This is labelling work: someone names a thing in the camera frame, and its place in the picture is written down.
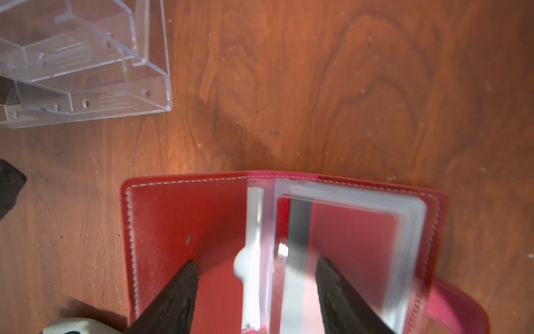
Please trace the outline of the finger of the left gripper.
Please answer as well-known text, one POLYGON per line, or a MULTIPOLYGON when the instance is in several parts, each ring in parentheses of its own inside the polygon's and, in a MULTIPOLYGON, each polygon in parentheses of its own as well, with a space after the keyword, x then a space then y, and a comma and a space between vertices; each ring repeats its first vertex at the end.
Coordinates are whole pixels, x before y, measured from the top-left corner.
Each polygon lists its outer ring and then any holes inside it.
POLYGON ((0 220, 2 220, 15 207, 19 192, 26 184, 27 178, 6 160, 2 159, 0 163, 0 220))

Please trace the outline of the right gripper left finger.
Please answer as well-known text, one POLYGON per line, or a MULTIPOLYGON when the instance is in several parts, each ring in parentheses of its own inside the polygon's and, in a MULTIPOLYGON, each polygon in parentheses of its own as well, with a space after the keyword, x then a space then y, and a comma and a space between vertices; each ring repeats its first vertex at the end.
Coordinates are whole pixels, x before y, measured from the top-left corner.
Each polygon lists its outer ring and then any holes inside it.
POLYGON ((199 276, 187 261, 141 316, 125 330, 130 334, 186 334, 191 332, 199 276))

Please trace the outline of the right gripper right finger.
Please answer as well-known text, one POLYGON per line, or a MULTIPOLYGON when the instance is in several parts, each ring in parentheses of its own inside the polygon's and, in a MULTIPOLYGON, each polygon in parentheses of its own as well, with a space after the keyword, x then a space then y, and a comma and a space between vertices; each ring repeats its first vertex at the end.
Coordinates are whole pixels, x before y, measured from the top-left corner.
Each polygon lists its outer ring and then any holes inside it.
POLYGON ((394 333, 327 258, 318 259, 315 279, 326 334, 394 333))

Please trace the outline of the red leather card holder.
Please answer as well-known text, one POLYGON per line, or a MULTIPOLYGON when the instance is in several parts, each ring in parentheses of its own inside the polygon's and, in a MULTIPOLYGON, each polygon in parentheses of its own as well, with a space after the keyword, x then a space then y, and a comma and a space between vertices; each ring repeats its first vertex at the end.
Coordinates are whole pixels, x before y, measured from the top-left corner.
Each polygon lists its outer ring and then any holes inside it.
POLYGON ((432 189, 281 171, 133 178, 122 186, 128 328, 189 260, 199 283, 190 333, 272 333, 277 203, 303 198, 388 214, 396 236, 382 308, 394 333, 431 318, 489 333, 485 310, 434 276, 448 198, 432 189))

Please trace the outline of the clear acrylic card organizer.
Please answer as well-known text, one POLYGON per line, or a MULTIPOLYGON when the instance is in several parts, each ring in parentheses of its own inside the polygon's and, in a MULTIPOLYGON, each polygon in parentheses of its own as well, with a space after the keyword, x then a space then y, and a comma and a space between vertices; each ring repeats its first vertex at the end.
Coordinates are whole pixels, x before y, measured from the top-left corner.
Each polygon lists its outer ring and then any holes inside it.
POLYGON ((1 126, 172 109, 162 1, 3 1, 1 126))

